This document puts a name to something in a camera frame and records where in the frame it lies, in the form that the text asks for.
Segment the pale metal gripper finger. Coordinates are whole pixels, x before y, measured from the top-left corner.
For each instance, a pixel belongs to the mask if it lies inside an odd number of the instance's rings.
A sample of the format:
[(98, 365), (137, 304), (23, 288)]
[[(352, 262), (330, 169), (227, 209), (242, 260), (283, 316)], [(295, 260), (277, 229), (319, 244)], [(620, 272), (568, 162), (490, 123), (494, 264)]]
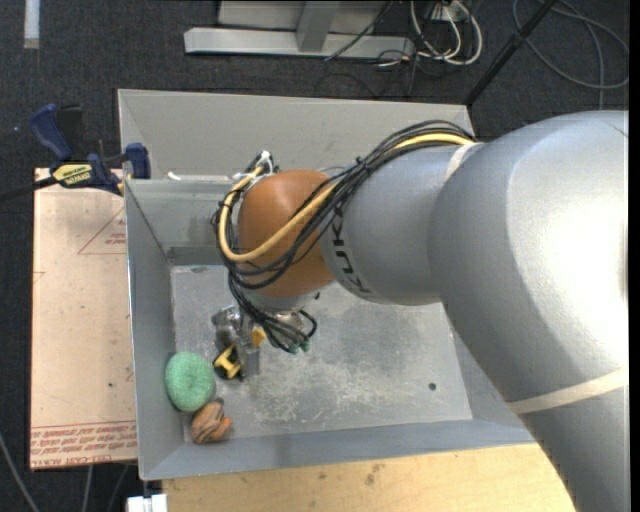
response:
[(253, 326), (240, 337), (239, 362), (243, 377), (254, 377), (260, 373), (260, 345), (262, 328)]
[(238, 340), (239, 312), (235, 306), (218, 310), (211, 318), (215, 330), (215, 346), (222, 352)]

